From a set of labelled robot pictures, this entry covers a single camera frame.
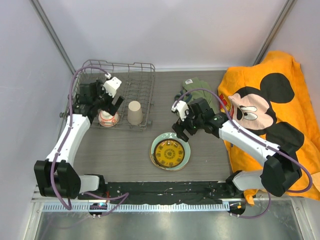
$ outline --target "green cloth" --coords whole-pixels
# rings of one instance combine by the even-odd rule
[[[197,77],[185,80],[182,82],[182,90],[180,91],[179,94],[177,94],[174,99],[178,100],[178,98],[184,94],[185,92],[192,90],[192,89],[208,89],[211,91],[211,87],[206,81],[202,81]],[[198,98],[204,98],[208,102],[210,108],[213,109],[214,113],[217,114],[219,112],[219,106],[217,103],[216,98],[209,92],[207,91],[202,91],[202,90],[197,90],[193,91],[190,94],[184,96],[183,101],[186,103],[192,102],[195,99]]]

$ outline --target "gray floor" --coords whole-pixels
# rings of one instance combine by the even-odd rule
[[[221,139],[204,132],[191,137],[191,158],[179,171],[154,166],[149,157],[153,140],[172,132],[177,116],[171,113],[181,83],[193,77],[207,81],[217,90],[225,71],[156,72],[150,111],[152,126],[141,132],[91,128],[77,151],[74,168],[79,175],[101,174],[109,182],[137,181],[213,181],[225,180],[231,172],[227,150]]]
[[[245,215],[267,207],[257,201]],[[89,218],[87,212],[43,212],[36,240],[301,240],[303,236],[290,200],[273,200],[256,219],[229,216],[225,211],[126,212]]]

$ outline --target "cartoon character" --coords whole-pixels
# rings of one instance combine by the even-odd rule
[[[230,115],[254,134],[266,134],[267,141],[280,146],[290,143],[298,151],[304,144],[305,136],[288,122],[277,123],[277,116],[271,105],[271,102],[289,103],[294,97],[295,93],[286,76],[270,73],[262,79],[260,90],[245,86],[228,97],[232,104]]]

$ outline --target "mickey mouse ear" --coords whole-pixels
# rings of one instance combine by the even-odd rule
[[[282,73],[270,73],[260,83],[260,91],[270,102],[289,103],[295,97],[288,78]]]

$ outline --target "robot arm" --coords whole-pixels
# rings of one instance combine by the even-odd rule
[[[199,129],[204,129],[206,133],[239,147],[263,166],[263,170],[238,171],[232,174],[226,182],[230,184],[230,190],[235,193],[247,189],[266,189],[280,197],[302,176],[301,169],[297,165],[268,148],[270,146],[272,149],[293,156],[292,146],[289,144],[279,146],[266,141],[235,121],[231,122],[225,113],[215,114],[203,98],[198,98],[189,105],[179,101],[172,106],[171,111],[178,113],[180,117],[172,126],[178,138],[187,142],[189,138],[184,130],[194,135]]]
[[[97,80],[96,82],[84,82],[79,85],[79,94],[72,105],[73,112],[70,113],[72,114],[71,129],[69,130],[71,126],[71,116],[69,115],[66,126],[52,152],[46,157],[46,160],[39,160],[35,163],[35,177],[42,196],[56,196],[50,181],[50,169],[53,159],[63,141],[65,142],[56,159],[56,175],[54,176],[54,182],[60,195],[63,198],[75,199],[79,193],[98,189],[100,183],[99,176],[78,176],[73,169],[73,165],[80,142],[97,116],[98,110],[101,109],[114,115],[124,100],[120,96],[116,103],[112,104],[121,81],[116,77],[111,77],[110,74],[106,74],[105,77],[105,83]]]

